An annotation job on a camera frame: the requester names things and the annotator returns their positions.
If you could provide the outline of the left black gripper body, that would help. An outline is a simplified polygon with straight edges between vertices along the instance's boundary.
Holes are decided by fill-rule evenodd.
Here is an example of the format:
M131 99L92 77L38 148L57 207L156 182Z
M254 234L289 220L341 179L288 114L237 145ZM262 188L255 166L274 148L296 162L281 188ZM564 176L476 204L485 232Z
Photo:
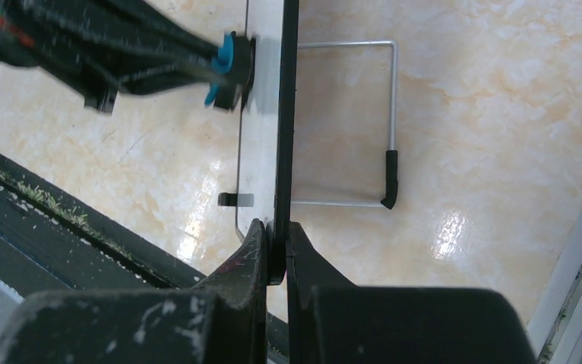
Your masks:
M145 1L0 1L0 62L40 67L103 113L118 93L220 83L217 51Z

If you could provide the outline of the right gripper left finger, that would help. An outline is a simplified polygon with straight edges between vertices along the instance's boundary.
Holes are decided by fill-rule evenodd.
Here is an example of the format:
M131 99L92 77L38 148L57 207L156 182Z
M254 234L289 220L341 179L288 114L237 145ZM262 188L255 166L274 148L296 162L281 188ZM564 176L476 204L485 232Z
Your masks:
M205 363L266 363L268 242L255 219L237 251L196 288L212 299Z

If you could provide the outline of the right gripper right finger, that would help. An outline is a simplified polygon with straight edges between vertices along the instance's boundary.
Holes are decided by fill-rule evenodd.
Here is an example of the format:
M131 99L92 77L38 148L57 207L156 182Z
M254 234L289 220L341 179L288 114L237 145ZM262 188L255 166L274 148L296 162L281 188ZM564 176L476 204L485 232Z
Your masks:
M322 344L318 292L354 284L312 245L298 222L289 225L286 242L289 362L320 363Z

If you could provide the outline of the small black-framed whiteboard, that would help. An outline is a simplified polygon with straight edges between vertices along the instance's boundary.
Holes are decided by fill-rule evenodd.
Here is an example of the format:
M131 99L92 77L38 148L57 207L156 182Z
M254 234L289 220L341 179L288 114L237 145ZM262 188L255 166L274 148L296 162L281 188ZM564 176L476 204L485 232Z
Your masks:
M254 219L268 238L268 283L281 284L289 235L298 51L298 1L249 1L255 78L240 115L236 228Z

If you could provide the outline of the blue whiteboard eraser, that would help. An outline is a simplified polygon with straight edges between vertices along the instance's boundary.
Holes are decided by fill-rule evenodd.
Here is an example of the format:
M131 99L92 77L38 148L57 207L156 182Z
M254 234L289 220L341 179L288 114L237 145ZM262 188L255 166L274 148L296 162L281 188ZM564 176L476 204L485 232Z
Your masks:
M214 71L224 76L225 84L214 83L205 97L205 106L225 111L242 111L255 79L255 38L235 31L226 33L222 46L211 59Z

